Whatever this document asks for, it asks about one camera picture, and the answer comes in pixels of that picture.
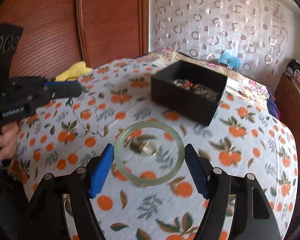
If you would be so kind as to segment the person's left hand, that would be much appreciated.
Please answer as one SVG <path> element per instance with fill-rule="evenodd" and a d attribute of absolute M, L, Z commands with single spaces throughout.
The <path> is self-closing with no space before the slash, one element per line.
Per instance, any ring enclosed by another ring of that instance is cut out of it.
<path fill-rule="evenodd" d="M 2 126 L 0 133 L 0 161 L 11 159 L 17 147 L 17 133 L 19 127 L 16 122 Z"/>

